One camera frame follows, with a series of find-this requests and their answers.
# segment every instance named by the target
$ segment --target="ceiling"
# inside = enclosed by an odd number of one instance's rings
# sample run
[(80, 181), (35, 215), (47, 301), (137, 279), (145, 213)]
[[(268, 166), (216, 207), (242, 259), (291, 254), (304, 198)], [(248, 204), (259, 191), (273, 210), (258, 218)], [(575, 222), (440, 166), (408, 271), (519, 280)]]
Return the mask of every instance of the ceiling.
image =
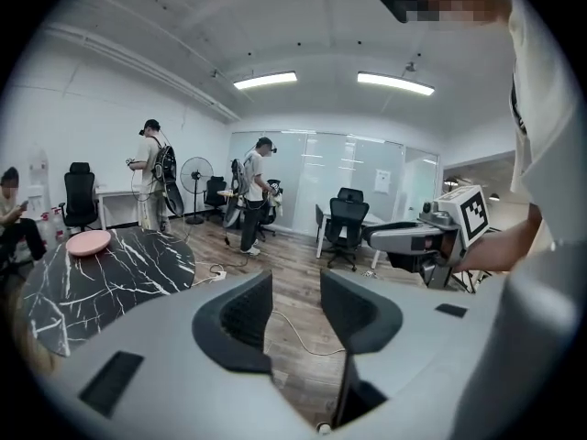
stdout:
[[(514, 62), (506, 27), (402, 25), (378, 0), (64, 0), (50, 22), (128, 48), (240, 116), (335, 110), (449, 132), (503, 114)], [(437, 88), (429, 98), (357, 83), (409, 61), (406, 78)], [(289, 70), (299, 83), (232, 86)]]
[(445, 179), (455, 177), (460, 185), (476, 184), (483, 187), (486, 198), (497, 193), (503, 202), (527, 204), (524, 197), (510, 191), (514, 174), (515, 154), (508, 154), (500, 159), (460, 166), (444, 171)]

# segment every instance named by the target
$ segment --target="white shirt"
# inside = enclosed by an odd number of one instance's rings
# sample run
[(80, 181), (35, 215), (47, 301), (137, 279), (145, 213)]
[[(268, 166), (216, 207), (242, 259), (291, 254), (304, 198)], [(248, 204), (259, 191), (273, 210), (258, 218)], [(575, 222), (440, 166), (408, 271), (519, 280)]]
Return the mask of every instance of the white shirt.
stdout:
[[(159, 140), (162, 148), (167, 145), (165, 140), (160, 135), (155, 137), (157, 140)], [(161, 184), (160, 181), (157, 181), (153, 177), (152, 173), (152, 170), (155, 167), (155, 160), (159, 154), (159, 150), (159, 145), (154, 138), (144, 137), (140, 140), (140, 145), (138, 146), (138, 153), (135, 157), (135, 161), (147, 162), (147, 168), (142, 171), (143, 178), (141, 182), (141, 191), (143, 193), (153, 193), (163, 189), (163, 184)]]
[[(0, 216), (6, 216), (10, 214), (17, 206), (17, 197), (13, 195), (10, 199), (6, 199), (0, 191)], [(4, 227), (0, 224), (0, 235), (4, 233)]]
[(263, 157), (257, 150), (252, 150), (245, 157), (243, 166), (245, 167), (245, 174), (250, 184), (249, 191), (245, 194), (245, 199), (249, 201), (262, 201), (263, 190), (255, 182), (255, 176), (260, 176), (263, 173)]
[[(516, 123), (512, 192), (532, 197), (520, 181), (532, 162), (569, 123), (581, 105), (572, 73), (547, 27), (526, 0), (512, 0), (509, 30), (514, 41), (517, 111), (526, 133)], [(543, 221), (530, 253), (549, 247), (552, 237)]]

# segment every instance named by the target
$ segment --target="power strip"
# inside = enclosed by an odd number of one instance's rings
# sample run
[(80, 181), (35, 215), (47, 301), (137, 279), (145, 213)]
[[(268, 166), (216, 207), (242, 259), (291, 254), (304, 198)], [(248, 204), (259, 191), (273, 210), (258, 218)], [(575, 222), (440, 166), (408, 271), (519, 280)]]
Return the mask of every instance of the power strip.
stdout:
[(223, 281), (227, 277), (227, 274), (224, 271), (217, 272), (216, 274), (218, 275), (212, 279), (212, 282)]

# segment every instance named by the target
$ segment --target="man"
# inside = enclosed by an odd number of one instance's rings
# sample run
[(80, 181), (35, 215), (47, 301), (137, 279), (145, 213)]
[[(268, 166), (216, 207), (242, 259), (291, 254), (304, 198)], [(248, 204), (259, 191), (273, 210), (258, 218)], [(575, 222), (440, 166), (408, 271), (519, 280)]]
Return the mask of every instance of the man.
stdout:
[(169, 233), (171, 225), (166, 212), (163, 184), (155, 179), (152, 172), (160, 149), (167, 145), (160, 132), (161, 126), (155, 119), (150, 119), (145, 123), (137, 157), (129, 162), (128, 167), (133, 171), (142, 171), (143, 177), (138, 199), (142, 228)]
[[(562, 52), (525, 0), (421, 1), (427, 1), (429, 8), (441, 16), (449, 12), (452, 19), (507, 25), (516, 55), (511, 92), (516, 133), (512, 191), (531, 202), (521, 178), (582, 109), (581, 91)], [(502, 233), (482, 237), (456, 271), (508, 271), (528, 252), (543, 250), (551, 241), (540, 209), (531, 203), (526, 221)], [(443, 248), (450, 250), (452, 243), (444, 243)]]
[(257, 243), (257, 224), (259, 223), (260, 209), (265, 205), (263, 192), (274, 194), (273, 188), (261, 178), (263, 173), (263, 157), (271, 155), (273, 142), (268, 138), (260, 138), (247, 157), (243, 166), (245, 177), (249, 183), (249, 190), (245, 193), (245, 224), (240, 238), (240, 252), (250, 256), (259, 255), (260, 251), (253, 245)]
[(34, 220), (21, 218), (27, 210), (28, 201), (17, 205), (18, 171), (9, 168), (0, 180), (0, 243), (13, 252), (22, 237), (27, 240), (28, 249), (35, 261), (47, 252)]

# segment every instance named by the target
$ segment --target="black marble tabletop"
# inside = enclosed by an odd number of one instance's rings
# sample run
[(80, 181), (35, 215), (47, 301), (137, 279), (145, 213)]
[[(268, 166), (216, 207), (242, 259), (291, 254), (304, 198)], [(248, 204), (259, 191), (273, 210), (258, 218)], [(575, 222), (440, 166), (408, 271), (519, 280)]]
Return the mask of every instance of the black marble tabletop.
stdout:
[(181, 240), (137, 227), (110, 233), (108, 247), (88, 258), (59, 245), (28, 276), (23, 314), (51, 352), (68, 357), (138, 304), (192, 286), (194, 254)]

